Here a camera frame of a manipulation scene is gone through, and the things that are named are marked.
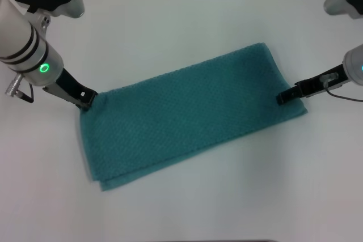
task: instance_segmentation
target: black stripe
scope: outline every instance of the black stripe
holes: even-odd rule
[[[5,63],[5,64],[7,64],[7,65],[18,65],[18,64],[20,64],[20,63],[22,63],[22,62],[25,62],[26,60],[28,60],[30,57],[32,57],[33,56],[33,54],[34,54],[34,52],[38,49],[38,46],[39,46],[39,40],[40,40],[40,38],[39,38],[39,33],[38,33],[38,31],[37,30],[35,30],[35,35],[36,35],[36,41],[35,41],[35,45],[34,45],[34,47],[33,47],[33,49],[25,56],[25,57],[23,57],[23,58],[21,58],[21,59],[19,59],[19,60],[17,60],[17,61],[15,61],[15,62],[4,62],[3,61],[3,63]]]
[[[26,45],[18,52],[16,52],[13,55],[7,56],[7,57],[0,57],[0,59],[2,60],[10,60],[10,59],[14,59],[16,57],[19,57],[21,54],[23,54],[25,51],[28,50],[29,46],[32,44],[33,40],[34,40],[34,27],[32,25],[30,25],[32,32],[30,34],[30,39],[29,41],[26,43]]]
[[[45,62],[45,60],[48,58],[48,50],[49,50],[48,43],[45,42],[45,53],[44,53],[43,57],[40,59],[40,61],[35,66],[33,66],[32,68],[29,68],[27,70],[19,71],[19,70],[12,69],[12,71],[24,74],[24,73],[29,73],[31,71],[34,71],[34,70],[38,69]]]

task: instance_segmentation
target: white tabletop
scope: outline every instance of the white tabletop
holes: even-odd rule
[[[80,19],[52,19],[47,39],[98,92],[258,42],[292,85],[363,43],[363,21],[328,16],[324,0],[84,2]],[[1,64],[3,91],[13,76]],[[363,98],[353,83],[335,92]],[[0,95],[0,241],[360,241],[363,105],[303,101],[303,117],[101,192],[74,105],[41,88],[33,104]]]

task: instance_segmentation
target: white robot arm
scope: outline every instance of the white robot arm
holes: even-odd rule
[[[5,94],[33,102],[18,90],[25,78],[29,84],[88,109],[97,93],[79,84],[65,69],[61,56],[46,41],[51,16],[78,18],[82,0],[16,0],[27,8],[24,15],[9,1],[0,0],[0,61],[17,73]]]
[[[324,9],[329,15],[348,14],[353,19],[363,18],[363,0],[326,0]],[[299,97],[310,97],[328,92],[334,97],[363,102],[360,99],[337,96],[330,92],[348,82],[363,86],[363,45],[348,51],[341,65],[313,78],[295,83],[294,87],[278,94],[276,99],[281,105]]]

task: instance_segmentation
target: metal bracket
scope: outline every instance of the metal bracket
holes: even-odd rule
[[[37,12],[31,13],[27,11],[25,17],[28,21],[36,28],[38,33],[45,40],[45,35],[47,34],[47,28],[50,25],[50,15],[45,12],[38,10]]]

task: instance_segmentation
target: towel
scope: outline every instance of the towel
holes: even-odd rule
[[[112,189],[305,114],[300,100],[277,104],[288,88],[267,46],[255,44],[100,93],[80,114],[92,178]]]

